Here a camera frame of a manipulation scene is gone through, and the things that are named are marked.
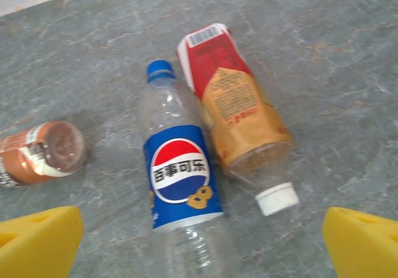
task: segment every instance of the marble surface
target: marble surface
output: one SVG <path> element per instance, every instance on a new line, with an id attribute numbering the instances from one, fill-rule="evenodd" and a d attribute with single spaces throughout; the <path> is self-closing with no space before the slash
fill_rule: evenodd
<path id="1" fill-rule="evenodd" d="M 137 131 L 146 65 L 191 30 L 227 24 L 295 138 L 301 204 L 261 215 L 216 166 L 243 278 L 335 277 L 329 206 L 398 219 L 397 0 L 53 0 L 0 18 L 0 135 L 50 119 L 90 143 L 69 178 L 1 189 L 0 221 L 79 206 L 72 278 L 150 277 L 147 181 Z"/>

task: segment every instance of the pepsi bottle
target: pepsi bottle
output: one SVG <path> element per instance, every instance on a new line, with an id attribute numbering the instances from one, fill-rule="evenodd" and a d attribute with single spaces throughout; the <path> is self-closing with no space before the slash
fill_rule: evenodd
<path id="1" fill-rule="evenodd" d="M 150 182 L 158 278 L 238 278 L 192 92 L 164 60 L 147 69 L 139 124 Z"/>

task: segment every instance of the blue label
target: blue label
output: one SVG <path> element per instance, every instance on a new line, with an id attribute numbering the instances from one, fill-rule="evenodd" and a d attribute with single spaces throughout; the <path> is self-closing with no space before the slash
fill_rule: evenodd
<path id="1" fill-rule="evenodd" d="M 202 131 L 184 125 L 151 136 L 144 144 L 154 229 L 220 214 L 221 205 Z"/>

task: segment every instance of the pepsi logo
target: pepsi logo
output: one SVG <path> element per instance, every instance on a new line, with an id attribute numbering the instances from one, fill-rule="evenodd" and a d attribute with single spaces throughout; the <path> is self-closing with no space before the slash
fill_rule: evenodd
<path id="1" fill-rule="evenodd" d="M 182 203 L 209 184 L 209 165 L 202 149 L 188 139 L 163 143 L 151 162 L 150 179 L 155 194 L 167 203 Z"/>

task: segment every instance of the white bottle cap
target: white bottle cap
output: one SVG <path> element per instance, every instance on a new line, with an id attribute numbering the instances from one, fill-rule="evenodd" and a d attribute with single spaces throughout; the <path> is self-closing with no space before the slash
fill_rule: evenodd
<path id="1" fill-rule="evenodd" d="M 292 183 L 283 183 L 267 189 L 257 194 L 256 200 L 264 216 L 273 215 L 300 202 Z"/>

